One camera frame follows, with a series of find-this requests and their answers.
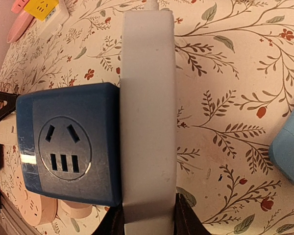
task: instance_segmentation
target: light blue object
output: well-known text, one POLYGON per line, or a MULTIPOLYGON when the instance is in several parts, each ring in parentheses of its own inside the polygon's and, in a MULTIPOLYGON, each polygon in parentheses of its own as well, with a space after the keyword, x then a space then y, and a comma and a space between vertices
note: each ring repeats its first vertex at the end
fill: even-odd
POLYGON ((294 183, 294 110, 270 145, 269 158, 294 183))

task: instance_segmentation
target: outlet slot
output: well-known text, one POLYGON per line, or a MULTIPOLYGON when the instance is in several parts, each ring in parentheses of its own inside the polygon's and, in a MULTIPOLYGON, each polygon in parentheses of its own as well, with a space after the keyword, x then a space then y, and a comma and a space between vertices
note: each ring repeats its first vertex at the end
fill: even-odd
POLYGON ((47 135, 46 135, 46 140, 47 140, 48 142, 51 141, 51 137, 52 137, 52 135, 53 135, 53 132, 54 132, 54 126, 50 125, 50 126, 49 126, 49 129, 48 129, 48 132, 47 132, 47 135))
POLYGON ((73 172, 79 173, 77 155, 72 155, 73 172))
POLYGON ((58 170, 58 167, 57 167, 57 160, 55 158, 55 154, 51 153, 50 154, 50 157, 51 157, 51 166, 52 166, 52 170, 58 170))
POLYGON ((60 156, 61 156, 62 171, 68 172, 67 156, 65 154, 61 154, 60 156))
POLYGON ((69 126, 67 127, 67 130, 69 131, 69 134, 71 135, 71 137, 72 137, 72 139, 73 139, 73 141, 74 141, 75 143, 77 143, 77 142, 80 141, 80 139, 79 139, 79 137, 78 137, 78 135, 77 135, 77 133, 76 133, 76 131, 74 130, 74 127, 73 127, 72 125, 69 125, 69 126))

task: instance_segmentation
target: white plastic object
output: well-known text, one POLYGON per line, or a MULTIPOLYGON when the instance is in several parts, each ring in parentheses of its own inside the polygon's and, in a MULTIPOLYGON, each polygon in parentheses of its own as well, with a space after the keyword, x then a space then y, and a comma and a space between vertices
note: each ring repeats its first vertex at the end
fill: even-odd
POLYGON ((126 235, 172 235, 176 92, 171 11, 123 17, 121 174, 126 235))
POLYGON ((0 144, 18 145, 15 113, 8 115, 0 121, 0 144))
POLYGON ((65 200, 59 200, 60 208, 63 210, 66 216, 74 219, 83 219, 88 217, 93 210, 93 205, 84 204, 78 202, 71 202, 65 200))
POLYGON ((25 188, 22 168, 15 171, 15 198, 23 219, 31 226, 51 223, 57 212, 57 199, 45 197, 25 188))
POLYGON ((50 14, 41 22, 37 34, 44 40, 50 39, 62 29, 62 25, 70 17, 64 0, 59 0, 59 4, 50 12, 50 14))

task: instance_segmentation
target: white cable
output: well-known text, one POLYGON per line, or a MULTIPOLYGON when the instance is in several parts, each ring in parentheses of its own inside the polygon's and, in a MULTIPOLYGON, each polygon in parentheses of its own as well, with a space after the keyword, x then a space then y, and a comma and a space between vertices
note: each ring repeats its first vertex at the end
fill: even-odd
POLYGON ((158 11, 159 10, 159 3, 157 0, 147 0, 145 3, 145 10, 149 11, 158 11))

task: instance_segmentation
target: floral pattern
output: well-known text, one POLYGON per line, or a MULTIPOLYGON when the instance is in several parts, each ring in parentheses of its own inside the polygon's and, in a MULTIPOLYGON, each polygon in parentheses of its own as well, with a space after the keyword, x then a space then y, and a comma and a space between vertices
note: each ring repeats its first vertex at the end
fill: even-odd
MULTIPOLYGON (((120 85, 122 14, 146 0, 66 0, 70 18, 48 41, 33 21, 8 51, 0 90, 120 85)), ((294 108, 294 0, 159 0, 175 27, 177 191, 214 235, 294 235, 294 186, 268 148, 294 108)), ((4 148, 0 187, 17 206, 18 148, 4 148)), ((108 208, 58 212, 41 234, 91 234, 108 208)))

